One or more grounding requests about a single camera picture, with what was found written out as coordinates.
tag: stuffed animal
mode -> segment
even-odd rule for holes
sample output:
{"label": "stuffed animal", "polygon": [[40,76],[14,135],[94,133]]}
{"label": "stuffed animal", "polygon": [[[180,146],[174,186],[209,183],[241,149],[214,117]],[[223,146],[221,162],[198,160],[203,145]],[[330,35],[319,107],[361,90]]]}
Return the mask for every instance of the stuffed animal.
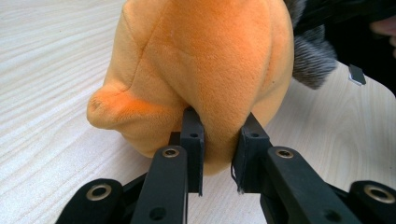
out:
{"label": "stuffed animal", "polygon": [[[216,174],[248,114],[265,126],[282,103],[295,66],[290,15],[282,0],[127,1],[89,122],[152,157],[192,106],[205,128],[204,173]],[[324,80],[309,75],[300,80],[313,89]]]}

